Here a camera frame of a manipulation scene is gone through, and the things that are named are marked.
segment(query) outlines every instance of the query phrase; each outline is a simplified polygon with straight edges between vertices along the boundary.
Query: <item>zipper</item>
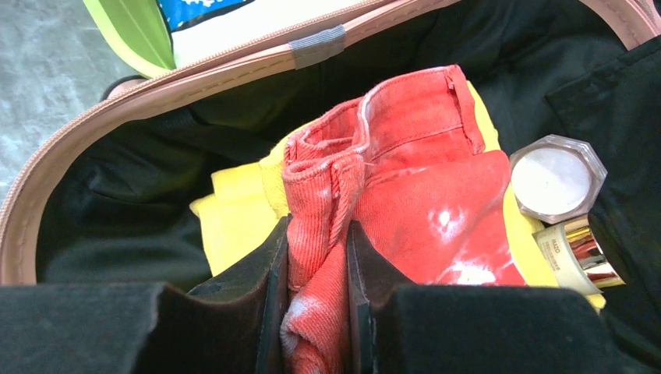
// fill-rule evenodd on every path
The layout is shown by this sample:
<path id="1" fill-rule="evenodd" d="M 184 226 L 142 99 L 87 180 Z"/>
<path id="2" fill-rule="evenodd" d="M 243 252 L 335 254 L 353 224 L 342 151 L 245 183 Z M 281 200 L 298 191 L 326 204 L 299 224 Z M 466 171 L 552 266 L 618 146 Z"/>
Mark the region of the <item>zipper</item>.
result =
<path id="1" fill-rule="evenodd" d="M 337 10 L 335 12 L 327 13 L 325 15 L 309 19 L 303 23 L 298 23 L 294 26 L 290 26 L 284 29 L 281 29 L 279 31 L 275 31 L 273 33 L 264 35 L 263 37 L 260 37 L 258 39 L 254 39 L 252 41 L 246 42 L 244 44 L 237 45 L 235 47 L 226 49 L 224 51 L 220 51 L 218 53 L 215 53 L 213 55 L 207 56 L 206 58 L 202 58 L 197 62 L 193 62 L 191 64 L 182 66 L 180 68 L 174 69 L 170 72 L 167 72 L 163 75 L 156 76 L 152 79 L 149 79 L 141 84 L 138 84 L 137 86 L 133 86 L 129 88 L 126 91 L 121 92 L 117 96 L 113 98 L 106 99 L 96 105 L 94 105 L 92 108 L 89 110 L 85 111 L 81 115 L 78 115 L 75 117 L 72 121 L 70 121 L 68 124 L 66 124 L 64 127 L 60 128 L 55 134 L 53 134 L 47 141 L 44 143 L 42 146 L 40 146 L 35 153 L 30 157 L 30 159 L 26 162 L 25 166 L 21 169 L 19 172 L 18 176 L 16 177 L 12 188 L 9 190 L 9 193 L 7 194 L 7 197 L 5 198 L 5 202 L 2 205 L 2 208 L 0 209 L 0 238 L 2 238 L 4 235 L 4 228 L 7 227 L 7 220 L 9 219 L 9 211 L 11 208 L 16 204 L 16 201 L 18 200 L 18 195 L 20 194 L 20 191 L 22 189 L 23 184 L 26 181 L 27 175 L 29 174 L 29 170 L 31 170 L 31 166 L 38 164 L 41 159 L 43 159 L 49 152 L 49 150 L 59 141 L 67 136 L 71 131 L 74 129 L 78 128 L 81 124 L 86 122 L 89 118 L 94 117 L 98 113 L 101 113 L 102 111 L 105 111 L 106 109 L 115 106 L 117 103 L 125 101 L 128 97 L 132 96 L 133 94 L 139 92 L 139 91 L 144 91 L 144 90 L 149 90 L 151 88 L 155 88 L 159 86 L 161 83 L 164 81 L 170 80 L 176 76 L 184 76 L 186 73 L 190 72 L 191 70 L 194 70 L 198 65 L 212 62 L 213 60 L 219 59 L 229 53 L 232 53 L 234 51 L 241 50 L 243 48 L 248 48 L 252 47 L 253 45 L 262 43 L 264 41 L 267 41 L 271 38 L 274 37 L 280 37 L 285 34 L 289 34 L 291 32 L 301 30 L 307 26 L 313 25 L 314 23 L 319 23 L 323 22 L 328 19 L 333 19 L 337 16 L 341 16 L 345 13 L 348 12 L 353 12 L 355 10 L 360 10 L 364 8 L 368 8 L 372 5 L 380 4 L 380 3 L 386 3 L 390 2 L 393 0 L 366 0 L 364 2 L 361 2 L 359 4 L 351 5 L 349 7 Z"/>

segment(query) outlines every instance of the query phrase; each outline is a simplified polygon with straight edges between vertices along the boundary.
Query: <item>green fabric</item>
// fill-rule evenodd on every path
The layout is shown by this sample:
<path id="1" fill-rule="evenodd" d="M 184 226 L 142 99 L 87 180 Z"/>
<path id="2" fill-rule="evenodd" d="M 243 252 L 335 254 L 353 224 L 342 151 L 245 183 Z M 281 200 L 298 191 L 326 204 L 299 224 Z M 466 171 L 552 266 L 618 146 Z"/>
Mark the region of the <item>green fabric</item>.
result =
<path id="1" fill-rule="evenodd" d="M 170 34 L 154 0 L 83 0 L 113 51 L 151 78 L 175 68 Z"/>

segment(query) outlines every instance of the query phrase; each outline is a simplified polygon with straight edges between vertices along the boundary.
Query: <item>cosmetic jar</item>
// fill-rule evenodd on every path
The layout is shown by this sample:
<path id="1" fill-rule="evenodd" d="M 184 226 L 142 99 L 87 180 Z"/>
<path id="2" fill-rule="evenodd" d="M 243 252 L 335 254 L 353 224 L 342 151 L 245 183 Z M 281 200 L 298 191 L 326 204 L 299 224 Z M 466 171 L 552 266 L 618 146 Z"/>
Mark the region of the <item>cosmetic jar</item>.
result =
<path id="1" fill-rule="evenodd" d="M 549 135 L 510 157 L 511 184 L 523 214 L 548 224 L 586 214 L 606 179 L 587 142 Z"/>

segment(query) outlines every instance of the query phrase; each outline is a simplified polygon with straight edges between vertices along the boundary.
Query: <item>yellow fabric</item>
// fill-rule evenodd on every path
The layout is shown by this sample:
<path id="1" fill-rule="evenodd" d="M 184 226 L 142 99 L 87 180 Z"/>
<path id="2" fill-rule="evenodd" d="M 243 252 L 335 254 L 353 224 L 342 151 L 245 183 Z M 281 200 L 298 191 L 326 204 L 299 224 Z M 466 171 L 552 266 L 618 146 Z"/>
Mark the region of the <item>yellow fabric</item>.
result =
<path id="1" fill-rule="evenodd" d="M 473 86 L 468 85 L 475 99 L 475 116 L 486 151 L 499 150 L 498 132 L 482 99 Z M 277 220 L 289 213 L 281 177 L 289 136 L 291 134 L 259 163 L 211 175 L 214 194 L 191 203 L 191 209 L 200 218 L 204 251 L 213 275 L 225 271 L 262 244 Z M 519 212 L 511 185 L 505 192 L 503 212 L 507 240 L 526 283 L 537 287 L 557 287 L 553 272 L 532 237 L 532 233 L 543 226 Z M 602 308 L 605 303 L 601 295 L 589 296 L 588 300 L 597 308 Z"/>

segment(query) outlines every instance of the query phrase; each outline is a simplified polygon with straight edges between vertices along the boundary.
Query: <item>bag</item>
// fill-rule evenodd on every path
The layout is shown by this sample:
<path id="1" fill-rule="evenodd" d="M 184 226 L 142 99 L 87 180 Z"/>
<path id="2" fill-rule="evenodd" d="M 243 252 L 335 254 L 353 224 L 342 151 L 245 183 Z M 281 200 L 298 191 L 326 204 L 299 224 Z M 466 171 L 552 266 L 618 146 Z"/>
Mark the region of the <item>bag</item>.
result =
<path id="1" fill-rule="evenodd" d="M 550 133 L 595 148 L 609 177 L 591 222 L 627 280 L 601 317 L 625 354 L 661 368 L 659 34 L 649 0 L 369 0 L 210 56 L 101 102 L 35 153 L 0 213 L 0 282 L 189 290 L 210 277 L 189 204 L 212 172 L 385 79 L 459 64 L 506 153 Z"/>

